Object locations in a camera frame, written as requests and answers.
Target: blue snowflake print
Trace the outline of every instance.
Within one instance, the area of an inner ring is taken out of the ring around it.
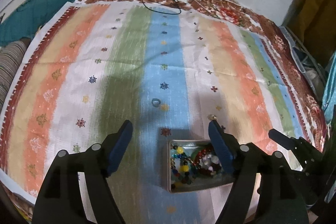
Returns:
[[[97,78],[93,75],[93,76],[90,76],[89,78],[89,82],[92,84],[92,83],[96,83],[96,80]]]
[[[166,82],[163,82],[162,84],[160,84],[160,88],[163,89],[163,90],[168,89],[168,88],[169,88],[168,86],[169,86],[169,85],[166,84]]]

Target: rectangular tray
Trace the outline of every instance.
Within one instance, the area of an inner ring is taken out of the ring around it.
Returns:
[[[172,156],[172,151],[170,149],[171,145],[177,145],[184,148],[184,152],[187,155],[191,155],[193,151],[196,149],[199,149],[200,147],[203,147],[207,144],[211,143],[210,141],[199,141],[199,140],[170,140],[167,143],[167,149],[166,149],[166,157],[167,157],[167,189],[171,193],[184,193],[184,192],[193,192],[193,191],[199,191],[204,189],[210,189],[214,187],[218,187],[221,185],[231,185],[234,182],[234,178],[230,174],[218,174],[214,178],[196,178],[190,185],[183,184],[179,185],[175,189],[171,189],[171,184],[173,182],[172,177],[175,178],[172,175],[171,167],[170,167],[170,158]]]

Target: box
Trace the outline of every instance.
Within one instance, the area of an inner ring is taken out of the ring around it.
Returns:
[[[210,171],[205,171],[201,170],[203,168],[200,168],[201,165],[197,165],[199,169],[196,168],[195,165],[188,164],[190,166],[190,172],[188,176],[188,182],[190,184],[187,184],[185,180],[183,183],[181,183],[181,180],[173,174],[173,170],[171,168],[171,159],[174,159],[175,162],[175,169],[179,174],[185,174],[182,170],[180,173],[180,168],[182,169],[183,163],[181,163],[179,158],[174,158],[173,155],[177,155],[178,153],[176,150],[173,149],[174,146],[177,147],[182,147],[184,150],[184,153],[191,159],[198,159],[195,157],[195,155],[199,155],[199,152],[204,151],[206,149],[209,150],[209,152],[206,152],[207,154],[204,157],[211,157],[215,156],[215,152],[213,150],[210,150],[212,147],[210,141],[198,141],[198,140],[170,140],[167,145],[167,150],[166,150],[166,157],[167,157],[167,189],[171,193],[183,193],[183,192],[192,192],[192,191],[199,191],[199,190],[204,190],[204,189],[210,189],[214,187],[218,187],[221,185],[231,185],[234,182],[234,177],[223,170],[223,168],[220,165],[215,165],[212,162],[211,165],[216,167],[217,169],[220,168],[219,171],[217,171],[217,174],[215,175],[209,175]],[[200,174],[198,170],[201,170],[202,173],[206,173],[206,175]]]

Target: brown curtain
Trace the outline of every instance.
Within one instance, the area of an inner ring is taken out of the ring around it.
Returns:
[[[336,0],[294,0],[293,4],[299,12],[288,27],[325,67],[336,50]]]

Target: turquoise fabric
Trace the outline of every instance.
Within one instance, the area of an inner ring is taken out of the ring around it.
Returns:
[[[0,47],[22,37],[34,38],[37,29],[47,23],[67,2],[74,0],[27,0],[0,25]]]
[[[331,122],[336,105],[336,55],[331,62],[327,85],[322,98],[322,110],[324,111],[325,120]]]

